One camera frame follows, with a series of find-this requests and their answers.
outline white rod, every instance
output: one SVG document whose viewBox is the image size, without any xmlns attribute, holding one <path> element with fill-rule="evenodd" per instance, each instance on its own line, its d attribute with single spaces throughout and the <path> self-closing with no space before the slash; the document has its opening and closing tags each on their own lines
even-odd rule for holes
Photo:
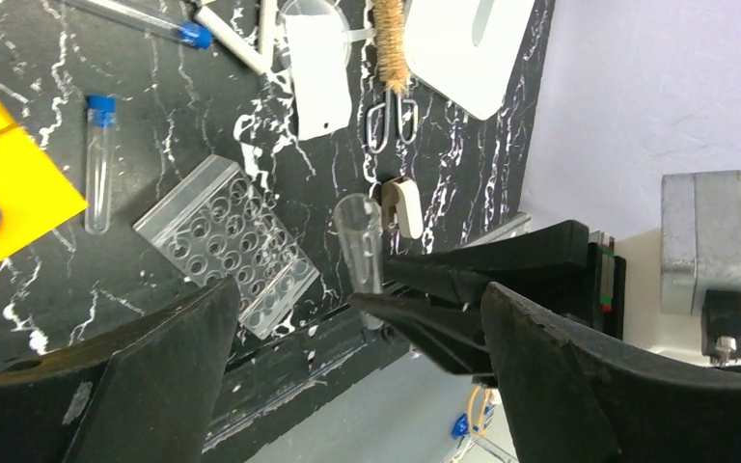
<svg viewBox="0 0 741 463">
<path fill-rule="evenodd" d="M 262 0 L 260 5 L 260 54 L 268 63 L 274 63 L 274 33 L 277 30 L 277 0 Z"/>
<path fill-rule="evenodd" d="M 259 75 L 268 72 L 268 66 L 260 53 L 209 7 L 200 7 L 195 13 L 194 18 L 197 22 L 207 27 L 211 31 L 211 35 L 218 39 L 220 43 L 223 43 L 226 48 L 254 72 Z"/>
</svg>

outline wire handle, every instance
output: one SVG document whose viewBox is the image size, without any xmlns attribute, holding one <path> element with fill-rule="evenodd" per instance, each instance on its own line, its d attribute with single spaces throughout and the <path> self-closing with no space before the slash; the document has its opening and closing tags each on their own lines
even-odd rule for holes
<svg viewBox="0 0 741 463">
<path fill-rule="evenodd" d="M 370 151 L 371 154 L 379 154 L 388 146 L 388 139 L 391 136 L 390 118 L 392 98 L 393 93 L 390 90 L 386 91 L 384 101 L 373 105 L 365 115 L 365 138 L 366 143 L 368 144 L 368 151 Z M 382 140 L 374 146 L 371 142 L 373 134 L 373 120 L 376 113 L 382 110 L 385 111 L 382 115 Z"/>
<path fill-rule="evenodd" d="M 410 136 L 404 136 L 404 106 L 411 108 L 412 119 L 410 120 Z M 398 137 L 404 145 L 410 145 L 416 141 L 416 129 L 419 127 L 419 105 L 415 99 L 402 99 L 401 95 L 397 95 L 397 133 Z"/>
</svg>

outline blue-capped test tube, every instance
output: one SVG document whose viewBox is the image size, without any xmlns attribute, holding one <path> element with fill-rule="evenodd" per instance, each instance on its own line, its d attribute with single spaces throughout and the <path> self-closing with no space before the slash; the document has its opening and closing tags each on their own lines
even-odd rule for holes
<svg viewBox="0 0 741 463">
<path fill-rule="evenodd" d="M 192 21 L 174 19 L 130 0 L 61 0 L 67 5 L 140 31 L 199 49 L 211 45 L 211 33 Z"/>
<path fill-rule="evenodd" d="M 87 97 L 87 215 L 84 228 L 92 234 L 109 229 L 112 160 L 115 157 L 115 99 Z"/>
</svg>

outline blue object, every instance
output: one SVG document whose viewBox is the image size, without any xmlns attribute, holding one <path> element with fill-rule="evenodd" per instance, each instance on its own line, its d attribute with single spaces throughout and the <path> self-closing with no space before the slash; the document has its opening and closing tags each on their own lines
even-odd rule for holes
<svg viewBox="0 0 741 463">
<path fill-rule="evenodd" d="M 460 439 L 470 434 L 470 421 L 467 420 L 467 414 L 462 414 L 458 417 L 453 425 L 453 430 L 450 433 L 454 439 Z"/>
<path fill-rule="evenodd" d="M 98 111 L 115 112 L 115 98 L 104 95 L 87 95 L 87 104 L 90 109 Z"/>
<path fill-rule="evenodd" d="M 94 111 L 93 125 L 97 127 L 115 125 L 115 98 L 104 95 L 88 95 L 87 106 Z"/>
<path fill-rule="evenodd" d="M 484 407 L 484 429 L 487 429 L 488 427 L 490 427 L 490 424 L 493 423 L 493 412 L 495 412 L 495 410 L 495 405 L 487 405 L 486 407 Z"/>
<path fill-rule="evenodd" d="M 205 50 L 211 46 L 211 31 L 196 22 L 186 21 L 180 28 L 180 41 Z"/>
</svg>

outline white clip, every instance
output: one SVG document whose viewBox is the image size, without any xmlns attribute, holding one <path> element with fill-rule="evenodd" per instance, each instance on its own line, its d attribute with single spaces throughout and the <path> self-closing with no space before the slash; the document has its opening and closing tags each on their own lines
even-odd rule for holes
<svg viewBox="0 0 741 463">
<path fill-rule="evenodd" d="M 382 185 L 382 224 L 388 232 L 398 229 L 405 238 L 418 239 L 425 230 L 419 187 L 409 177 L 399 177 Z"/>
</svg>

